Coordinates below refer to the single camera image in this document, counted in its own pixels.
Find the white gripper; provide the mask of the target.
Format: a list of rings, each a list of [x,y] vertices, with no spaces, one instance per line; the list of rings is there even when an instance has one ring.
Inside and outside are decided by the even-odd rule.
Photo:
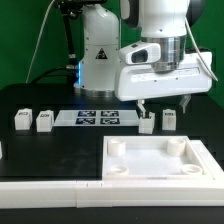
[[[141,117],[146,118],[145,100],[183,95],[179,105],[186,112],[191,96],[187,94],[207,92],[212,79],[197,53],[186,54],[179,67],[173,71],[154,72],[148,64],[119,65],[115,75],[114,91],[121,101],[137,100]]]

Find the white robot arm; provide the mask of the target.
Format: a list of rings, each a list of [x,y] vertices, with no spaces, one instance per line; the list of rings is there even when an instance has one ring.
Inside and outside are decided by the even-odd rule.
[[[114,94],[135,100],[142,115],[151,98],[190,95],[211,88],[212,54],[187,51],[188,15],[198,0],[120,0],[120,15],[102,7],[107,0],[56,0],[67,20],[83,17],[84,57],[76,66],[75,90],[90,96]]]

